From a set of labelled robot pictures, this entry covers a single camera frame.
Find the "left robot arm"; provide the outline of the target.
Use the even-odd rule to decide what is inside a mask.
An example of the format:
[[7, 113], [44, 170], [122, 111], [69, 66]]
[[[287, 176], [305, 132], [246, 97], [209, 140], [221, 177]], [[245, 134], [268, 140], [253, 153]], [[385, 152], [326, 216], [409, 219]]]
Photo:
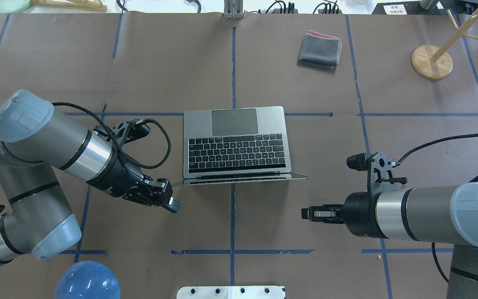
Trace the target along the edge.
[[27, 90], [0, 108], [0, 185], [10, 211], [0, 207], [0, 266], [31, 253], [49, 259], [74, 246], [82, 232], [54, 169], [112, 197], [176, 213], [169, 180], [142, 174], [143, 164], [123, 150], [146, 137], [153, 119], [89, 130]]

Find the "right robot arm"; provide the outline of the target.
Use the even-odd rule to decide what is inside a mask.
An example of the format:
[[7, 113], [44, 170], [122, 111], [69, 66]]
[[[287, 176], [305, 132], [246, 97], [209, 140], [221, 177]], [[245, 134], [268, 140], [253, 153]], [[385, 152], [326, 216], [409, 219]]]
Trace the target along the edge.
[[301, 210], [303, 219], [346, 225], [361, 237], [453, 244], [448, 299], [478, 299], [478, 182], [352, 193], [343, 205]]

